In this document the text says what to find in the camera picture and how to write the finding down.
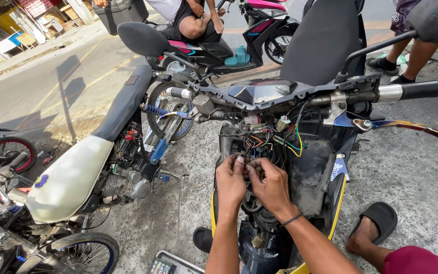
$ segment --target white fuel tank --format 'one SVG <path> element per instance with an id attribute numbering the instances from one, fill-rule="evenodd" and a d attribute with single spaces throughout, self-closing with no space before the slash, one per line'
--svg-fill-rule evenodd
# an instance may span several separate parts
<path id="1" fill-rule="evenodd" d="M 36 180 L 25 205 L 36 223 L 74 215 L 90 196 L 113 142 L 90 135 L 76 143 Z"/>

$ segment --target hand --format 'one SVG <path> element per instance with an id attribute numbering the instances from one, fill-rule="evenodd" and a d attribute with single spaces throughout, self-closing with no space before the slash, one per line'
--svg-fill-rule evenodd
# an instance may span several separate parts
<path id="1" fill-rule="evenodd" d="M 214 29 L 218 34 L 222 33 L 222 31 L 224 30 L 224 25 L 222 24 L 219 15 L 217 14 L 217 12 L 214 13 L 211 12 L 211 16 L 212 16 L 212 22 L 214 23 Z"/>
<path id="2" fill-rule="evenodd" d="M 107 0 L 94 0 L 94 4 L 100 8 L 105 8 L 108 5 Z"/>
<path id="3" fill-rule="evenodd" d="M 219 214 L 236 214 L 237 217 L 240 204 L 246 195 L 243 170 L 244 158 L 237 155 L 230 155 L 216 169 Z"/>
<path id="4" fill-rule="evenodd" d="M 257 158 L 246 165 L 252 192 L 258 201 L 284 223 L 298 215 L 298 208 L 290 202 L 287 173 L 267 158 Z"/>
<path id="5" fill-rule="evenodd" d="M 224 14 L 226 14 L 226 8 L 221 8 L 221 9 L 217 12 L 217 15 L 219 15 L 219 17 L 222 17 Z"/>
<path id="6" fill-rule="evenodd" d="M 197 15 L 197 17 L 202 18 L 202 15 L 204 14 L 204 7 L 202 7 L 200 4 L 195 3 L 195 5 L 190 6 L 192 11 Z"/>

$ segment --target yellow road line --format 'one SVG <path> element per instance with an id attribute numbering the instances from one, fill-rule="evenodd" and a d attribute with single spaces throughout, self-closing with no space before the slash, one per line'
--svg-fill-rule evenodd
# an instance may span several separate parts
<path id="1" fill-rule="evenodd" d="M 71 73 L 73 73 L 76 68 L 82 63 L 82 61 L 97 47 L 97 45 L 99 45 L 99 43 L 104 40 L 104 38 L 102 38 L 101 40 L 99 40 L 84 56 L 82 56 L 82 58 L 79 60 L 78 63 L 76 63 L 65 75 L 64 77 L 62 77 L 61 79 L 59 79 L 58 83 L 55 84 L 53 86 L 53 88 L 42 98 L 42 100 L 40 100 L 40 102 L 38 104 L 36 104 L 36 106 L 30 111 L 30 113 L 25 117 L 25 119 L 23 119 L 23 121 L 21 121 L 21 123 L 15 128 L 18 129 L 24 122 L 26 122 L 26 120 L 28 119 L 29 115 L 31 115 L 32 113 L 34 113 L 40 106 L 41 104 L 43 104 L 45 102 L 46 99 L 48 99 L 48 97 L 50 95 L 52 95 L 52 93 L 58 88 L 58 86 L 60 84 L 62 84 L 62 82 L 64 82 Z"/>
<path id="2" fill-rule="evenodd" d="M 136 58 L 138 58 L 138 57 L 140 57 L 140 55 L 135 55 L 135 56 L 131 57 L 130 59 L 128 59 L 128 60 L 122 62 L 121 64 L 115 66 L 112 70 L 110 70 L 110 71 L 104 73 L 102 76 L 100 76 L 99 78 L 95 79 L 94 81 L 92 81 L 92 82 L 90 82 L 88 85 L 86 85 L 86 87 L 83 88 L 82 93 L 80 93 L 80 92 L 76 92 L 76 93 L 74 93 L 74 94 L 72 94 L 72 95 L 70 95 L 70 96 L 68 96 L 68 97 L 65 97 L 65 100 L 69 100 L 70 98 L 72 98 L 72 97 L 74 97 L 74 96 L 76 96 L 76 95 L 81 96 L 81 95 L 84 94 L 84 92 L 87 91 L 91 86 L 93 86 L 94 84 L 98 83 L 100 80 L 106 78 L 107 76 L 109 76 L 109 75 L 112 74 L 113 72 L 117 71 L 118 69 L 120 69 L 120 68 L 126 66 L 126 65 L 129 64 L 133 59 L 136 59 Z M 40 112 L 40 115 L 44 115 L 44 114 L 50 112 L 52 109 L 58 107 L 58 106 L 61 105 L 61 104 L 62 104 L 62 102 L 58 102 L 58 103 L 56 103 L 56 104 L 54 104 L 54 105 L 52 105 L 52 106 L 46 108 L 45 110 L 42 110 L 42 111 Z"/>

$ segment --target shorts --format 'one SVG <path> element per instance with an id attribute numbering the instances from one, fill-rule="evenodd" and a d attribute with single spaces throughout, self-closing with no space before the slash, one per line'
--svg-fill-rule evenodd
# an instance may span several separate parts
<path id="1" fill-rule="evenodd" d="M 406 17 L 420 1 L 422 0 L 393 0 L 395 12 L 391 17 L 390 29 L 395 32 L 395 36 L 408 32 L 405 27 Z"/>
<path id="2" fill-rule="evenodd" d="M 438 274 L 438 256 L 417 246 L 388 254 L 381 274 Z"/>
<path id="3" fill-rule="evenodd" d="M 205 0 L 201 1 L 201 6 L 204 7 Z M 187 3 L 186 0 L 182 0 L 182 3 L 180 4 L 179 10 L 177 11 L 177 14 L 175 15 L 175 19 L 173 21 L 173 32 L 175 37 L 180 37 L 181 41 L 187 41 L 187 37 L 183 36 L 182 33 L 180 33 L 180 22 L 185 17 L 193 16 L 195 19 L 198 19 L 197 15 L 194 13 L 190 5 Z"/>

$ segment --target black bracelet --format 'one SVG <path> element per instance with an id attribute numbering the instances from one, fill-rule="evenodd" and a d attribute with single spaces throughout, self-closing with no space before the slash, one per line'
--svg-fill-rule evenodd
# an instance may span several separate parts
<path id="1" fill-rule="evenodd" d="M 288 225 L 291 221 L 293 221 L 293 220 L 295 220 L 295 219 L 297 219 L 298 217 L 300 217 L 300 216 L 302 216 L 303 214 L 302 213 L 300 213 L 299 215 L 296 215 L 295 217 L 293 217 L 293 218 L 291 218 L 290 220 L 288 220 L 288 221 L 286 221 L 286 222 L 284 222 L 283 224 L 281 224 L 280 225 L 280 228 L 282 228 L 282 227 L 284 227 L 284 226 L 286 226 L 286 225 Z"/>

